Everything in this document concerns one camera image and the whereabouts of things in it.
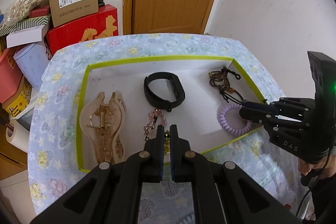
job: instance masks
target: black wrist strap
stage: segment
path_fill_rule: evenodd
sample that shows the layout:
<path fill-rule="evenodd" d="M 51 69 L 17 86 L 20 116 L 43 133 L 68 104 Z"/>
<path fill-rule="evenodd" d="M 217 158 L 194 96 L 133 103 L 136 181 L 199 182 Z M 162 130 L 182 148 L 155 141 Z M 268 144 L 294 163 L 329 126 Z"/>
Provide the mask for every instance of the black wrist strap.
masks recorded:
<path fill-rule="evenodd" d="M 149 83 L 153 80 L 157 79 L 167 79 L 171 84 L 171 88 L 175 95 L 176 101 L 170 102 L 168 100 L 164 100 L 159 96 L 155 95 L 149 88 Z M 143 91 L 145 92 L 145 96 L 147 101 L 156 108 L 167 110 L 171 112 L 173 108 L 182 104 L 185 99 L 185 93 L 182 87 L 182 84 L 177 77 L 177 75 L 170 72 L 156 72 L 149 76 L 147 76 L 143 82 Z"/>

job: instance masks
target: white roll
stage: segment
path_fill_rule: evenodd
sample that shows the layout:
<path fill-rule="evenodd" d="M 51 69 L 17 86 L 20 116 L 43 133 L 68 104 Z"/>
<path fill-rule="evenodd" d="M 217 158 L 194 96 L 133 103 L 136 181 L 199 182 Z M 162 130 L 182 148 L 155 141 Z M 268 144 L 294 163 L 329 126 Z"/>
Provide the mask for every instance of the white roll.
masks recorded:
<path fill-rule="evenodd" d="M 7 142 L 23 152 L 28 153 L 29 131 L 20 125 L 15 119 L 10 121 L 10 125 L 14 127 L 14 132 L 8 128 L 6 129 Z"/>

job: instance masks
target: wooden cabinet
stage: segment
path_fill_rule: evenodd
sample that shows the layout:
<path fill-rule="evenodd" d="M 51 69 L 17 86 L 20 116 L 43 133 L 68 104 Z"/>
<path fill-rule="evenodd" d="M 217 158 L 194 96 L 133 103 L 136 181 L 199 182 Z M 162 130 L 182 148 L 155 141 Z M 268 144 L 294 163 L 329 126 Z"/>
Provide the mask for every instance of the wooden cabinet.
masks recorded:
<path fill-rule="evenodd" d="M 27 169 L 27 153 L 6 140 L 6 127 L 0 126 L 0 180 Z"/>

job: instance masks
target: screw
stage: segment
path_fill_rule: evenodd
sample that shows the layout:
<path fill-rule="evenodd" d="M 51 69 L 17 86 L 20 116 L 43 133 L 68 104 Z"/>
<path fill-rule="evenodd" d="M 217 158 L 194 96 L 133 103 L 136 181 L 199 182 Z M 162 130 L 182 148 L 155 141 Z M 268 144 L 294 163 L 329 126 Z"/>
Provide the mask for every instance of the screw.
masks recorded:
<path fill-rule="evenodd" d="M 224 164 L 224 166 L 226 167 L 226 169 L 230 169 L 230 170 L 233 170 L 236 167 L 235 163 L 232 161 L 227 161 Z"/>
<path fill-rule="evenodd" d="M 139 153 L 139 157 L 140 158 L 148 158 L 150 156 L 149 152 L 148 151 L 141 151 Z"/>
<path fill-rule="evenodd" d="M 186 153 L 184 153 L 184 155 L 187 157 L 187 158 L 193 158 L 195 157 L 195 152 L 194 151 L 187 151 Z"/>
<path fill-rule="evenodd" d="M 102 170 L 106 170 L 110 168 L 110 163 L 107 161 L 103 161 L 99 164 L 99 168 Z"/>

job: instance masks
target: table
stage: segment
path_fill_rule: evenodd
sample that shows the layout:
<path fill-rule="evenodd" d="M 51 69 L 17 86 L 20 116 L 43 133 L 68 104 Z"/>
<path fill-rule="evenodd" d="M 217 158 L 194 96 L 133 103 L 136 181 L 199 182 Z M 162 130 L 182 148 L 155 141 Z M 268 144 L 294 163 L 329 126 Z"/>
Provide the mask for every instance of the table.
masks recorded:
<path fill-rule="evenodd" d="M 31 122 L 28 174 L 37 214 L 51 205 L 85 174 L 77 167 L 75 131 L 77 105 L 88 64 L 121 58 L 155 55 L 212 55 L 237 59 L 268 102 L 284 93 L 263 65 L 239 41 L 193 34 L 135 34 L 82 42 L 59 50 L 45 70 Z M 297 158 L 256 132 L 208 152 L 214 162 L 233 160 L 283 205 L 296 212 L 306 188 L 301 186 Z M 189 183 L 164 181 L 144 184 L 139 222 L 191 223 L 193 206 Z"/>

